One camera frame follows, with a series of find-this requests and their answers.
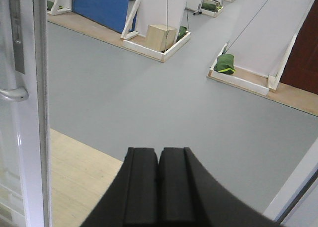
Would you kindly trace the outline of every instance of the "blue panel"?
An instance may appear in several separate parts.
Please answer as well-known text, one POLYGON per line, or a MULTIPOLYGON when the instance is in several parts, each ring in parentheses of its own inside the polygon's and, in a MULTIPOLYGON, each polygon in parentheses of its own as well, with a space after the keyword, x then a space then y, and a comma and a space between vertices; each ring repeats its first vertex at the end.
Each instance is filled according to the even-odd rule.
POLYGON ((125 27, 128 0, 74 0, 73 11, 117 32, 125 27))

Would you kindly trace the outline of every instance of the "green bag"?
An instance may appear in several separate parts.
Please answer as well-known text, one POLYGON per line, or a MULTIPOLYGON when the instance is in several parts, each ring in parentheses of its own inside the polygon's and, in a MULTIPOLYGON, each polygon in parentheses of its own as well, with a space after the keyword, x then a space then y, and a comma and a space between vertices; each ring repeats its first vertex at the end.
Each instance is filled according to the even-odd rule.
POLYGON ((215 4, 212 3, 203 3, 201 8, 206 9, 208 11, 217 12, 217 7, 215 4))
POLYGON ((232 54, 223 54, 218 56, 214 70, 219 73, 232 75, 235 72, 234 56, 232 54))
POLYGON ((187 32, 187 28, 181 26, 180 29, 179 29, 177 41, 179 41, 182 37, 184 37, 186 32, 187 32))
POLYGON ((54 3, 53 3, 52 1, 49 1, 49 0, 47 0, 46 3, 47 3, 46 9, 47 9, 48 11, 51 11, 51 9, 52 9, 54 3))

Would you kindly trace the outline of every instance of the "wooden door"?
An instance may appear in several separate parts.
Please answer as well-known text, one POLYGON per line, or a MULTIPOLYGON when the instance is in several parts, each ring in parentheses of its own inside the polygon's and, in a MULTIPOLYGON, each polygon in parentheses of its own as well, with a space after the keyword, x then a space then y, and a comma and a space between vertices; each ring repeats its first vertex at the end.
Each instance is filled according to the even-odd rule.
POLYGON ((318 0, 298 34, 281 82, 318 94, 318 0))

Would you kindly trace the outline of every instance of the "wooden box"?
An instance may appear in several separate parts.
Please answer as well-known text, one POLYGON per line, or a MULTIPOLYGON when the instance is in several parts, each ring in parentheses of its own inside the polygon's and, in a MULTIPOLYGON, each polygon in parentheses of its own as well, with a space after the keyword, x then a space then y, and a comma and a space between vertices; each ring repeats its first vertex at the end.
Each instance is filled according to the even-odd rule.
POLYGON ((174 44, 177 29, 166 25, 149 25, 146 35, 146 47, 162 52, 174 44))

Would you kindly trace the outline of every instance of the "cable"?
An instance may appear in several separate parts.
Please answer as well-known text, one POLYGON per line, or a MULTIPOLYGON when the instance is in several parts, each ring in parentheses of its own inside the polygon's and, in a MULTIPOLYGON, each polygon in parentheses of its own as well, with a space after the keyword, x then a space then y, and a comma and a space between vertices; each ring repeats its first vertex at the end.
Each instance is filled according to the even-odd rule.
POLYGON ((167 50, 167 40, 168 40, 168 0, 167 0, 167 24, 166 24, 167 30, 166 30, 166 35, 165 35, 165 46, 164 46, 164 51, 167 50))
POLYGON ((186 6, 186 10, 187 10, 187 22, 188 22, 188 31, 190 30, 190 26, 189 26, 189 15, 188 15, 188 3, 185 2, 185 6, 186 6))
POLYGON ((267 4, 269 0, 266 0, 266 2, 263 4, 263 6, 257 11, 257 13, 254 15, 254 17, 251 19, 251 21, 245 26, 245 28, 240 32, 240 34, 237 36, 237 38, 232 42, 232 44, 226 49, 225 53, 233 46, 233 44, 238 40, 238 38, 242 35, 242 33, 246 30, 246 28, 251 24, 251 22, 255 19, 255 17, 259 14, 259 12, 264 8, 264 6, 267 4))

